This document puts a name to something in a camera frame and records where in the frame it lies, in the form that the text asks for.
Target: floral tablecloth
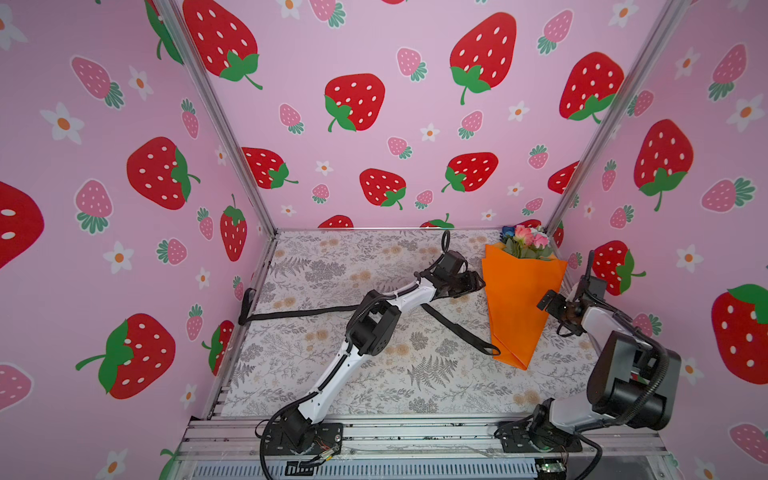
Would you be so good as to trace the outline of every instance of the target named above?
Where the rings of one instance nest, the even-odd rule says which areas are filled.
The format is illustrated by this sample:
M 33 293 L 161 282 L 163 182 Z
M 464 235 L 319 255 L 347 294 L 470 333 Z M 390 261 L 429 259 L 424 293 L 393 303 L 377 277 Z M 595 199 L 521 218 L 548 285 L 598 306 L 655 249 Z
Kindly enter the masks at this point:
M 440 254 L 440 230 L 284 232 L 256 313 L 359 303 L 395 290 Z M 454 230 L 451 249 L 482 274 L 497 230 Z M 490 339 L 483 291 L 432 305 Z M 222 415 L 271 415 L 303 396 L 336 355 L 351 313 L 252 322 Z M 330 414 L 529 412 L 586 389 L 597 355 L 586 336 L 563 339 L 550 317 L 527 371 L 482 355 L 422 309 L 403 315 L 384 352 L 363 364 Z

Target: pink wall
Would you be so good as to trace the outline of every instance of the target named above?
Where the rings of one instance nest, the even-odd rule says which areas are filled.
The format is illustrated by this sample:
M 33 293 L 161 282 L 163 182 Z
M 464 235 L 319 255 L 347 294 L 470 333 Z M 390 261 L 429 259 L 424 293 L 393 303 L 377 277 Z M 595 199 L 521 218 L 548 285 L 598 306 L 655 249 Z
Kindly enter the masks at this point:
M 200 343 L 210 344 L 221 322 L 237 318 L 233 278 L 248 283 L 266 236 L 232 165 L 217 162 L 220 140 L 185 67 L 165 48 L 157 58 L 158 36 L 143 2 L 46 2 L 41 8 L 11 1 L 0 5 L 0 19 L 0 477 L 158 478 L 170 458 L 161 451 L 175 450 L 190 415 L 203 414 L 214 380 L 209 350 Z M 75 62 L 87 69 L 83 79 L 95 96 L 73 71 L 75 55 L 104 69 Z M 131 68 L 141 82 L 132 80 Z M 104 72 L 123 95 L 119 110 L 103 99 L 108 90 L 97 82 Z M 196 110 L 197 138 L 182 121 L 185 98 Z M 170 140 L 138 154 L 129 172 L 129 157 L 155 137 Z M 201 180 L 191 181 L 188 202 L 173 198 L 184 182 L 174 184 L 162 173 L 180 166 L 172 165 L 175 156 L 163 162 L 174 144 Z M 171 164 L 167 170 L 165 164 Z M 135 182 L 137 191 L 129 179 L 142 175 L 139 168 L 155 178 Z M 89 179 L 98 184 L 86 186 L 95 198 L 87 195 L 84 205 L 75 195 Z M 147 193 L 142 186 L 150 182 Z M 108 201 L 97 194 L 104 189 Z M 163 208 L 140 191 L 179 208 Z M 247 224 L 237 261 L 220 235 L 231 194 Z M 200 207 L 213 222 L 205 226 L 212 227 L 210 241 L 197 221 Z M 95 221 L 93 234 L 90 223 L 81 228 L 86 220 Z M 172 242 L 169 262 L 162 263 L 157 246 L 174 238 L 186 257 L 172 265 L 181 259 Z M 210 273 L 203 286 L 196 279 L 201 268 Z M 196 304 L 202 325 L 190 341 L 188 312 Z M 133 317 L 139 313 L 151 318 Z M 121 333 L 126 319 L 129 330 Z M 108 358 L 75 370 L 105 346 Z M 187 386 L 194 389 L 189 403 L 180 400 Z
M 564 257 L 576 262 L 579 252 L 586 262 L 589 250 L 619 240 L 632 253 L 634 272 L 647 273 L 631 277 L 628 289 L 608 299 L 640 317 L 636 321 L 648 331 L 650 316 L 657 317 L 654 334 L 684 359 L 672 423 L 662 436 L 686 478 L 768 477 L 768 231 L 760 220 L 768 210 L 768 120 L 760 118 L 768 84 L 767 18 L 765 2 L 702 0 L 690 6 L 643 86 L 652 103 L 624 118 L 580 189 L 579 205 L 565 218 L 571 234 L 561 248 Z M 718 68 L 734 45 L 746 49 L 736 48 Z M 725 98 L 710 100 L 713 83 L 722 91 L 718 85 L 730 81 L 734 88 Z M 659 121 L 664 129 L 657 126 L 647 137 Z M 605 191 L 604 179 L 610 184 L 612 174 L 604 176 L 604 167 L 611 159 L 615 181 Z M 654 184 L 642 191 L 636 180 L 645 184 L 657 169 L 653 162 L 664 159 L 664 168 L 683 178 L 677 187 L 656 182 L 666 191 L 654 211 L 659 195 L 648 190 Z M 639 178 L 643 172 L 649 175 Z M 625 205 L 634 210 L 628 223 Z M 570 271 L 577 278 L 583 269 Z M 604 261 L 595 273 L 616 280 L 613 271 Z M 750 284 L 759 288 L 732 290 Z M 623 290 L 621 283 L 617 287 Z
M 523 208 L 538 198 L 543 204 L 534 217 L 547 220 L 560 200 L 560 194 L 548 188 L 548 181 L 553 178 L 554 182 L 561 169 L 579 159 L 597 126 L 592 118 L 567 120 L 561 112 L 567 117 L 578 110 L 583 102 L 580 92 L 593 93 L 589 85 L 592 78 L 597 81 L 594 93 L 599 98 L 616 91 L 619 83 L 617 71 L 615 77 L 609 77 L 616 69 L 599 55 L 579 65 L 576 81 L 568 80 L 571 70 L 580 59 L 597 51 L 627 72 L 664 3 L 293 0 L 293 8 L 287 8 L 284 2 L 273 1 L 222 0 L 220 5 L 211 0 L 178 2 L 184 6 L 187 24 L 204 64 L 210 68 L 210 80 L 238 141 L 243 147 L 262 149 L 249 152 L 254 159 L 265 154 L 262 158 L 268 162 L 274 159 L 274 166 L 283 161 L 286 164 L 287 181 L 260 189 L 270 216 L 283 228 L 316 228 L 335 215 L 348 217 L 356 227 L 418 227 L 432 219 L 444 220 L 446 214 L 450 214 L 449 223 L 457 227 L 498 226 L 524 220 Z M 208 12 L 212 5 L 216 17 Z M 342 25 L 329 18 L 332 10 L 325 9 L 327 5 L 334 12 L 344 12 L 345 16 L 337 17 L 343 20 Z M 549 21 L 566 9 L 572 15 L 563 14 L 545 32 Z M 515 35 L 509 15 L 515 19 L 513 52 L 511 40 Z M 489 18 L 485 26 L 490 25 L 490 29 L 469 34 Z M 566 25 L 567 36 L 562 38 Z M 538 48 L 544 33 L 556 42 L 556 49 L 548 55 L 541 55 Z M 461 46 L 455 48 L 465 35 Z M 235 58 L 237 65 L 227 60 L 230 49 L 240 56 Z M 477 61 L 473 49 L 477 50 Z M 462 50 L 466 57 L 460 55 Z M 256 53 L 258 62 L 251 58 L 242 65 L 246 62 L 240 58 Z M 451 58 L 459 66 L 460 77 L 466 65 L 487 62 L 479 80 L 487 81 L 491 90 L 467 91 L 461 105 L 463 87 L 452 77 Z M 230 68 L 222 73 L 225 61 Z M 415 71 L 421 62 L 427 70 L 424 78 L 420 78 L 421 71 Z M 600 71 L 592 70 L 601 62 Z M 583 67 L 589 68 L 587 77 L 581 73 Z M 245 78 L 246 72 L 252 73 Z M 355 74 L 375 77 L 334 80 Z M 361 88 L 351 87 L 358 82 Z M 574 83 L 579 83 L 576 92 L 570 90 Z M 365 93 L 362 88 L 369 84 L 372 90 Z M 566 88 L 568 96 L 561 100 Z M 343 112 L 342 123 L 352 118 L 358 131 L 346 130 L 336 121 L 328 132 L 334 117 L 326 111 L 326 93 L 332 98 L 332 111 L 336 109 L 334 101 L 350 104 L 352 113 L 346 117 Z M 380 110 L 365 108 L 369 104 Z M 518 108 L 521 121 L 515 117 Z M 472 116 L 477 111 L 482 113 L 479 129 L 479 114 Z M 605 111 L 597 113 L 598 118 L 604 115 Z M 465 117 L 470 117 L 465 129 L 476 131 L 462 139 L 459 128 Z M 301 132 L 294 127 L 299 121 Z M 439 133 L 426 136 L 429 128 Z M 546 161 L 534 169 L 529 157 L 537 145 L 546 146 L 547 151 L 534 163 Z M 412 153 L 407 158 L 406 146 Z M 495 156 L 472 155 L 484 152 Z M 488 160 L 487 165 L 491 165 L 498 159 L 498 166 L 489 177 L 481 179 L 478 174 L 481 186 L 477 190 L 460 192 L 449 186 L 441 193 L 449 184 L 445 179 L 449 161 L 463 154 L 470 154 L 464 162 L 478 158 L 478 162 Z M 323 174 L 323 165 L 333 171 Z M 463 171 L 457 164 L 451 166 Z M 405 195 L 399 199 L 402 210 L 394 202 L 391 207 L 379 207 L 366 200 L 370 197 L 361 187 L 360 174 L 370 168 L 384 170 L 390 181 L 406 185 Z M 383 191 L 375 187 L 391 187 L 390 191 L 399 194 L 399 187 L 381 175 L 374 173 L 376 182 L 369 186 L 372 192 Z M 269 175 L 257 170 L 256 176 L 266 179 L 264 187 L 270 186 Z M 314 191 L 319 185 L 325 188 Z M 515 188 L 517 196 L 512 193 Z M 422 199 L 430 203 L 420 210 L 415 205 L 417 196 L 426 190 L 432 195 Z M 325 196 L 327 201 L 322 203 L 313 199 Z M 378 203 L 384 200 L 379 195 Z

